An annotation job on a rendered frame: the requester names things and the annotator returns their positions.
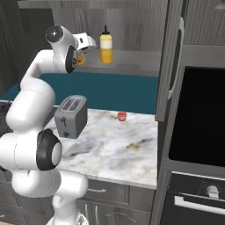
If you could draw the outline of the grey upper cupboard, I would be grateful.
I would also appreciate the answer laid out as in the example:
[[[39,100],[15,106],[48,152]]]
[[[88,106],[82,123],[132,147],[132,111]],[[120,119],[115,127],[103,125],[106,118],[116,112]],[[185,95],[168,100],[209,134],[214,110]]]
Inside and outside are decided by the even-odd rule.
[[[225,0],[189,0],[184,43],[225,46]]]

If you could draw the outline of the black built-in microwave oven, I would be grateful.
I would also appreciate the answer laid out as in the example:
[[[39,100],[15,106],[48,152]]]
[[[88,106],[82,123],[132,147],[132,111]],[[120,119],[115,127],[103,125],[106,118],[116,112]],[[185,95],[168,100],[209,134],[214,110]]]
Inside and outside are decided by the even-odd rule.
[[[225,167],[225,69],[185,70],[169,158]]]

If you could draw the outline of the grey wall cabinet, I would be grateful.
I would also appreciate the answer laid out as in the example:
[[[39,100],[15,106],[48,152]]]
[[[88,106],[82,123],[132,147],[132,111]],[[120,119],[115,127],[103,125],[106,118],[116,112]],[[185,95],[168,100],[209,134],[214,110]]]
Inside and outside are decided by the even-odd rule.
[[[167,0],[20,0],[18,7],[49,9],[53,21],[72,33],[99,40],[112,35],[112,62],[100,61],[98,48],[89,50],[79,72],[157,76],[159,74]]]

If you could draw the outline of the dark grey cupboard door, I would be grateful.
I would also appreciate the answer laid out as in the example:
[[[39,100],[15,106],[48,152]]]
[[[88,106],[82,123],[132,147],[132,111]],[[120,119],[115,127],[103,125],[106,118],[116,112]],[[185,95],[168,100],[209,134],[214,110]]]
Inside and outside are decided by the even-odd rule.
[[[93,217],[95,206],[98,206],[99,225],[149,225],[150,213],[108,204],[93,203]]]
[[[80,209],[81,213],[85,216],[84,206],[88,204],[88,215],[89,215],[89,225],[93,225],[93,218],[92,218],[92,211],[91,211],[91,204],[85,200],[78,200],[77,207]]]

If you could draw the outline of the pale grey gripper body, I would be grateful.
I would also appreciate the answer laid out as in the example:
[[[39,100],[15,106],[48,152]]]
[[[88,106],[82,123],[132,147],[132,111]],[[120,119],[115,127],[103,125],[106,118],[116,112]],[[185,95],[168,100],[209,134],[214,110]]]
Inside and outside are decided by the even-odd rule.
[[[86,36],[78,39],[78,47],[76,51],[78,53],[84,53],[90,49],[95,48],[96,46],[97,44],[95,40],[90,36]]]

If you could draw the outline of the white oven knob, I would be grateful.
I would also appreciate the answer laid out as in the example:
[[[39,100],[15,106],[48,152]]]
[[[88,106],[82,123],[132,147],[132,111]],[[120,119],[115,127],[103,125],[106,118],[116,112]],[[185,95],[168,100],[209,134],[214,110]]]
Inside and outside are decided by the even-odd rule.
[[[207,195],[209,198],[219,199],[219,190],[215,185],[207,187]]]

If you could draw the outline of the grey toaster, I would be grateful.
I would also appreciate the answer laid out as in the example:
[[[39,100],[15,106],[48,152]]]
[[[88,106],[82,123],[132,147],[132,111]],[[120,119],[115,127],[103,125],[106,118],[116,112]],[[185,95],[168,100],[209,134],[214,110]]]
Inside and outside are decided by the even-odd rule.
[[[87,98],[81,95],[66,97],[54,113],[60,137],[77,139],[88,120]]]

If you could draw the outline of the dark grey drawer front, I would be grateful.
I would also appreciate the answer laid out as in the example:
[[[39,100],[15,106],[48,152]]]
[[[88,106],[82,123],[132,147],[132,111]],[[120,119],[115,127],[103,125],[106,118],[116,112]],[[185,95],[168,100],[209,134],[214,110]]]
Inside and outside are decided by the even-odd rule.
[[[89,192],[84,195],[85,200],[97,203],[108,203],[109,205],[127,205],[129,202],[130,188],[128,185],[114,184],[111,182],[89,180],[88,189],[106,189],[106,192]]]

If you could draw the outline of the dark grey cabinet door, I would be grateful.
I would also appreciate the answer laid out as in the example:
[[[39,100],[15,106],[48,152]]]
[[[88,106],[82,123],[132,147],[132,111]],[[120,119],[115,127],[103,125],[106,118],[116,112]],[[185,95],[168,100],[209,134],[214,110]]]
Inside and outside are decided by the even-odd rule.
[[[49,49],[50,9],[20,9],[17,0],[0,0],[0,95],[25,74],[35,55]]]

